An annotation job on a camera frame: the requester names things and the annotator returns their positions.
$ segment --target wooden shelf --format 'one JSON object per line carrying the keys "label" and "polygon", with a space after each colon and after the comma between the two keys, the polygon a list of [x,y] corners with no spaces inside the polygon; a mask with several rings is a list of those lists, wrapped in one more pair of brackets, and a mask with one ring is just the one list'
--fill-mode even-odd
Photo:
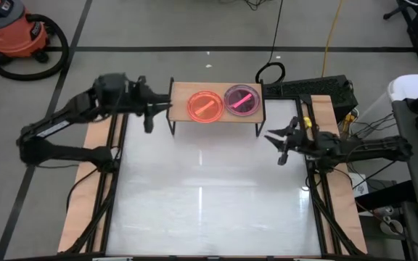
{"label": "wooden shelf", "polygon": [[187,103],[189,98],[198,91],[212,91],[218,94],[222,99],[226,91],[235,85],[243,84],[254,88],[261,98],[259,110],[249,116],[237,116],[230,113],[226,108],[222,116],[217,122],[224,123],[262,123],[264,119],[263,113],[263,97],[262,88],[257,83],[182,83],[174,82],[171,86],[172,107],[169,109],[168,119],[173,122],[177,121],[193,121],[187,111]]}

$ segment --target orange shop vacuum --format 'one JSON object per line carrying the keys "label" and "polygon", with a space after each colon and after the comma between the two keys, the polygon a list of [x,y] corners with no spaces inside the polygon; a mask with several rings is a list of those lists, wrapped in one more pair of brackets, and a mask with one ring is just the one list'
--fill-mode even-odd
{"label": "orange shop vacuum", "polygon": [[[57,35],[61,42],[60,60],[50,69],[34,74],[10,73],[2,67],[14,58],[32,57],[47,63],[45,51],[49,37]],[[69,44],[60,27],[48,17],[30,14],[20,0],[0,0],[0,75],[12,80],[40,80],[59,72],[69,57]]]}

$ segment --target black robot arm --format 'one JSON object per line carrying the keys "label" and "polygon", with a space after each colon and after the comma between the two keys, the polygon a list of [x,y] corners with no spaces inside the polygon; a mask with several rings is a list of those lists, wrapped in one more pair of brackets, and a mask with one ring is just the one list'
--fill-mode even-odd
{"label": "black robot arm", "polygon": [[39,165],[47,160],[87,161],[100,170],[110,170],[113,167],[110,148],[59,146],[46,138],[72,124],[92,123],[119,113],[144,115],[144,131],[151,133],[153,117],[170,106],[168,95],[153,93],[144,76],[137,82],[119,73],[99,76],[89,90],[74,96],[64,108],[21,130],[17,140],[20,159],[27,165]]}
{"label": "black robot arm", "polygon": [[266,138],[282,153],[278,164],[287,162],[288,151],[294,150],[307,155],[316,161],[320,170],[330,171],[334,166],[344,162],[384,158],[394,161],[408,161],[412,156],[412,146],[401,136],[392,136],[377,140],[341,140],[330,132],[318,131],[316,140],[310,141],[304,130],[298,130],[299,119],[294,117],[290,125],[281,130],[269,130],[285,141],[266,136]]}

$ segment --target white tabletop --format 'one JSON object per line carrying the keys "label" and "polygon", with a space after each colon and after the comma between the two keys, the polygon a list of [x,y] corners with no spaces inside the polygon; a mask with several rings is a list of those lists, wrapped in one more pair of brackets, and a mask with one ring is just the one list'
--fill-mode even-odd
{"label": "white tabletop", "polygon": [[[266,101],[266,130],[284,128],[294,101]],[[254,124],[176,124],[152,134],[128,121],[108,255],[319,256],[306,166],[279,153]]]}

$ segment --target vacuum hose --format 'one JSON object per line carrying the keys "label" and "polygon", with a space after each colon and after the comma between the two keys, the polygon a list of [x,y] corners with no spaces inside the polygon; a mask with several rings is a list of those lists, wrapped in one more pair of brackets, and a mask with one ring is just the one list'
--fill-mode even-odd
{"label": "vacuum hose", "polygon": [[50,76],[55,75],[58,73],[66,64],[67,60],[69,58],[69,43],[67,42],[67,38],[65,37],[65,34],[62,32],[61,28],[51,19],[48,17],[45,17],[41,14],[27,14],[25,16],[28,22],[44,22],[45,25],[48,25],[53,28],[56,35],[59,37],[59,40],[61,41],[61,58],[57,62],[57,64],[53,67],[51,67],[48,70],[45,70],[43,72],[28,74],[28,75],[20,75],[16,73],[10,73],[5,70],[0,65],[0,76],[12,79],[12,80],[40,80],[44,78],[48,78]]}

